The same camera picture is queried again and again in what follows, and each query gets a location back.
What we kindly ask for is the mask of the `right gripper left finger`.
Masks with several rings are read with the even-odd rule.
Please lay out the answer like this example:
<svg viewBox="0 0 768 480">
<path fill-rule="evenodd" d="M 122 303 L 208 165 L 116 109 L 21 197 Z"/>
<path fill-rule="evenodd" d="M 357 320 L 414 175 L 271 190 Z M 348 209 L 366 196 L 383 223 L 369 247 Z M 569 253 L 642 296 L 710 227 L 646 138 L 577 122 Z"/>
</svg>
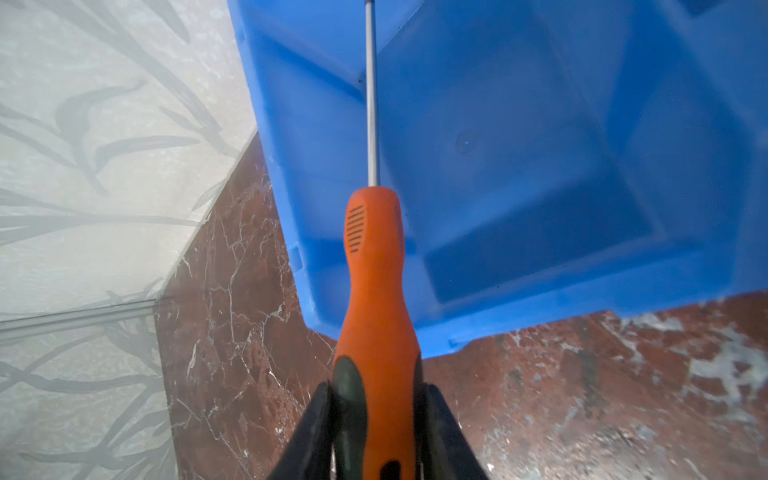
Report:
<svg viewBox="0 0 768 480">
<path fill-rule="evenodd" d="M 332 424 L 332 389 L 329 382 L 323 382 L 316 388 L 268 479 L 328 480 Z"/>
</svg>

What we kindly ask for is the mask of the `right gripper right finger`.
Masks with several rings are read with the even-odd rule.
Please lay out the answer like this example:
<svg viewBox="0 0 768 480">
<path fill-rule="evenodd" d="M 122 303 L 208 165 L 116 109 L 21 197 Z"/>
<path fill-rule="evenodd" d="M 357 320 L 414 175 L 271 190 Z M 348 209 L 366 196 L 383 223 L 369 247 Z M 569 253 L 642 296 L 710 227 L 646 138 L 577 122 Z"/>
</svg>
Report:
<svg viewBox="0 0 768 480">
<path fill-rule="evenodd" d="M 425 383 L 416 413 L 421 479 L 488 478 L 439 388 Z"/>
</svg>

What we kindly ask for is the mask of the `orange black handled screwdriver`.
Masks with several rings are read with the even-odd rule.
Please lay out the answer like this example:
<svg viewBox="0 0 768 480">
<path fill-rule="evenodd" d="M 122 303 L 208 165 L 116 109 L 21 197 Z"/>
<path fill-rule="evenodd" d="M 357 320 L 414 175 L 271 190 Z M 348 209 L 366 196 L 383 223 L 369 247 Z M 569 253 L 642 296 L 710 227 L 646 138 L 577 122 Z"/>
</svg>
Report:
<svg viewBox="0 0 768 480">
<path fill-rule="evenodd" d="M 416 479 L 421 353 L 404 299 L 402 213 L 380 181 L 375 4 L 364 4 L 367 185 L 350 198 L 350 299 L 333 362 L 334 447 L 342 479 Z"/>
</svg>

